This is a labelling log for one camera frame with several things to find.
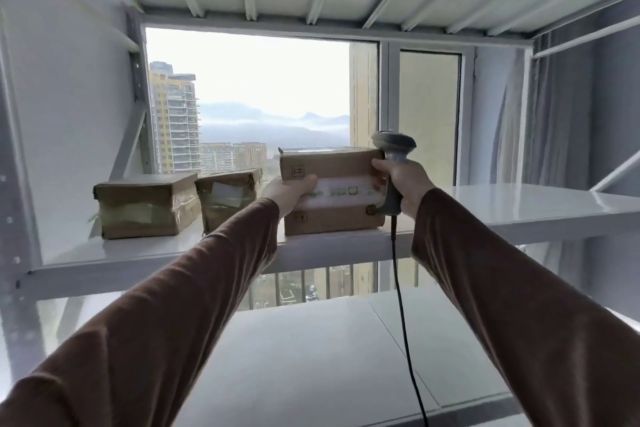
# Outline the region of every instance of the black cable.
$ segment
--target black cable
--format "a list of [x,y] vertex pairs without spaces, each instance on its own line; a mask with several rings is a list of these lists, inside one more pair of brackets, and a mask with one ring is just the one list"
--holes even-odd
[[413,374],[413,366],[411,365],[411,354],[409,354],[409,341],[406,338],[406,324],[404,323],[404,307],[402,304],[402,294],[400,293],[400,282],[398,280],[398,261],[396,257],[396,229],[398,224],[398,217],[391,217],[391,254],[394,261],[394,279],[396,280],[396,291],[398,293],[398,305],[400,306],[400,321],[402,322],[402,338],[404,339],[404,350],[406,352],[406,363],[409,366],[409,375],[411,375],[411,382],[415,389],[415,395],[418,397],[418,403],[420,404],[420,411],[422,413],[422,419],[424,420],[424,427],[429,427],[429,421],[427,420],[427,413],[424,411],[424,405],[422,404],[422,397],[420,396],[420,390],[418,390],[418,383],[415,381],[415,375]]

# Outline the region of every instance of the yellow building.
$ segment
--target yellow building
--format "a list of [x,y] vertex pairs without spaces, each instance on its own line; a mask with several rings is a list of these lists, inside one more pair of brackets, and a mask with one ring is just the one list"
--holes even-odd
[[149,64],[151,113],[159,172],[200,172],[195,75],[174,74],[163,61]]

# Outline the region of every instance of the person's left hand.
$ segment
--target person's left hand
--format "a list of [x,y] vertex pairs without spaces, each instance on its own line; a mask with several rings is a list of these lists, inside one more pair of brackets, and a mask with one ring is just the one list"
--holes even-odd
[[317,181],[318,178],[315,174],[286,182],[282,178],[276,177],[267,184],[260,197],[268,197],[274,201],[280,209],[280,218],[282,219],[291,213],[300,196],[316,187]]

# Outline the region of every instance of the person's right hand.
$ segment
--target person's right hand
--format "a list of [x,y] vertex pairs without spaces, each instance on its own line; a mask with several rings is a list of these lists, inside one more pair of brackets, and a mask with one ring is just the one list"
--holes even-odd
[[435,188],[424,168],[413,160],[400,164],[393,160],[373,159],[371,164],[381,172],[375,178],[378,185],[385,185],[391,176],[397,190],[403,195],[400,203],[402,212],[415,220],[422,197],[428,190]]

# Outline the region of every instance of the white wall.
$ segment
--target white wall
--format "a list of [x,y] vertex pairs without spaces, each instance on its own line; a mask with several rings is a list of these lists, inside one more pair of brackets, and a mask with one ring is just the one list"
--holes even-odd
[[[85,0],[124,30],[118,0]],[[89,235],[132,106],[126,48],[68,0],[0,0],[44,261]]]
[[471,117],[469,184],[490,181],[495,131],[509,71],[516,49],[476,49],[476,75]]
[[[598,26],[640,14],[640,0],[606,10]],[[596,42],[591,185],[640,149],[640,27]],[[640,196],[640,168],[607,189]],[[598,237],[587,242],[588,293],[601,304],[640,319],[640,234]]]

